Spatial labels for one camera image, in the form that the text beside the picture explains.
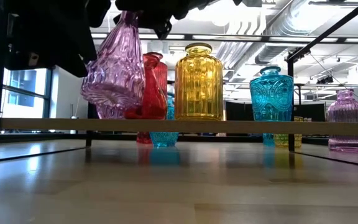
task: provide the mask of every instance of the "white wall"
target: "white wall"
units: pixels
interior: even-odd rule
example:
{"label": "white wall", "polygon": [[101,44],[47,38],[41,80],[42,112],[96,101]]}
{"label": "white wall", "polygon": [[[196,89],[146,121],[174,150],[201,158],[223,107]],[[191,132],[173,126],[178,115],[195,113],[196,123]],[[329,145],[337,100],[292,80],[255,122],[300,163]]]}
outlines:
{"label": "white wall", "polygon": [[60,67],[53,70],[51,118],[71,118],[71,104],[73,105],[73,116],[88,117],[88,102],[80,94],[81,85],[82,78],[77,78]]}

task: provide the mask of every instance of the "turquoise glass vase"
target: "turquoise glass vase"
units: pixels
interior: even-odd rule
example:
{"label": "turquoise glass vase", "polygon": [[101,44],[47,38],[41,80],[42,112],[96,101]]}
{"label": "turquoise glass vase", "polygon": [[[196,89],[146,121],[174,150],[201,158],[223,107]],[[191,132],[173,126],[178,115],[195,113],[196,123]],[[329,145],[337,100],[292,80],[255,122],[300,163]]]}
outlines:
{"label": "turquoise glass vase", "polygon": [[[280,75],[280,67],[261,69],[250,82],[252,110],[256,121],[291,121],[293,78]],[[264,134],[264,145],[274,146],[273,134]]]}
{"label": "turquoise glass vase", "polygon": [[[167,119],[175,119],[175,106],[173,104],[174,95],[168,93],[167,99]],[[178,140],[178,132],[151,132],[150,137],[153,145],[157,147],[174,146]]]}

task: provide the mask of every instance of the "wooden floor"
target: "wooden floor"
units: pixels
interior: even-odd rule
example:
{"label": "wooden floor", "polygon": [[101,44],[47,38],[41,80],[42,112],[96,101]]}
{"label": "wooden floor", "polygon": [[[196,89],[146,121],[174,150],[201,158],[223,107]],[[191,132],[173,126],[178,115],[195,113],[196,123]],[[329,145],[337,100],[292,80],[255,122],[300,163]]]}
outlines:
{"label": "wooden floor", "polygon": [[[84,141],[1,144],[64,149]],[[325,146],[303,145],[303,150]],[[0,224],[358,223],[358,166],[256,143],[179,142],[0,162]]]}

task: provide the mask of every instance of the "wooden plank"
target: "wooden plank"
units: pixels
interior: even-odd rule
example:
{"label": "wooden plank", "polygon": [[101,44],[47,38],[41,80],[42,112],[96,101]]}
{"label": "wooden plank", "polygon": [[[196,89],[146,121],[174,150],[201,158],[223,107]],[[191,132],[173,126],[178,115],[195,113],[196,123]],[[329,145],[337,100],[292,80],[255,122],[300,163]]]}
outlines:
{"label": "wooden plank", "polygon": [[2,118],[5,129],[358,135],[358,123]]}

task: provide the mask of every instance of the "yellow glass vase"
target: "yellow glass vase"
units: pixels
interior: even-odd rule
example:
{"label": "yellow glass vase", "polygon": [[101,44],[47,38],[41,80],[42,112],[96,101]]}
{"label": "yellow glass vase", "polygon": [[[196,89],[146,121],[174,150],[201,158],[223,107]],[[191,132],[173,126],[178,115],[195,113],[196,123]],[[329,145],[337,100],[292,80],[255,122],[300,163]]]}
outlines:
{"label": "yellow glass vase", "polygon": [[204,43],[187,45],[187,56],[176,65],[175,119],[222,120],[223,66]]}
{"label": "yellow glass vase", "polygon": [[[295,116],[293,118],[295,122],[303,122],[302,117]],[[302,146],[302,134],[294,134],[295,147]],[[276,147],[288,147],[288,134],[274,134],[274,146]]]}

